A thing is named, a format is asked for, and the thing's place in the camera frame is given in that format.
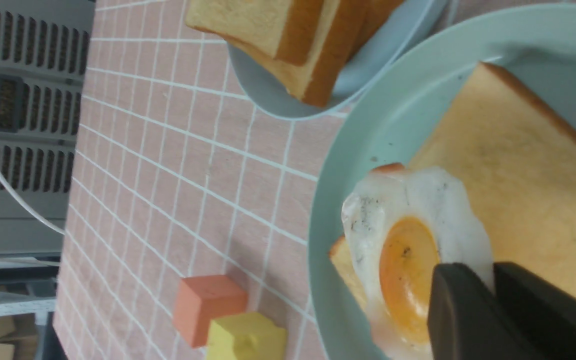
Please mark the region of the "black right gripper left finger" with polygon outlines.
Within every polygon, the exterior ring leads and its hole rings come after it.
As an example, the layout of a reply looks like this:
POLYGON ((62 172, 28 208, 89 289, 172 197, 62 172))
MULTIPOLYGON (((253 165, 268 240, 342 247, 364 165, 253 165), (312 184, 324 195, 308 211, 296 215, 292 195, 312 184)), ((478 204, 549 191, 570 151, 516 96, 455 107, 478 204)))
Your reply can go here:
POLYGON ((461 263, 436 265, 427 319, 435 360, 542 360, 483 281, 461 263))

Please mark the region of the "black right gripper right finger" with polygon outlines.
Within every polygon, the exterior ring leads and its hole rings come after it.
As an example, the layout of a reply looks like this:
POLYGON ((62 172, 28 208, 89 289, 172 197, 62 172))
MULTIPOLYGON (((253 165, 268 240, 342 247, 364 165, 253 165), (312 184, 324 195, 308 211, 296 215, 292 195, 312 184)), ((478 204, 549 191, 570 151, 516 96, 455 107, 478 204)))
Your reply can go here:
POLYGON ((494 264, 496 298, 547 360, 576 360, 576 297, 512 262, 494 264))

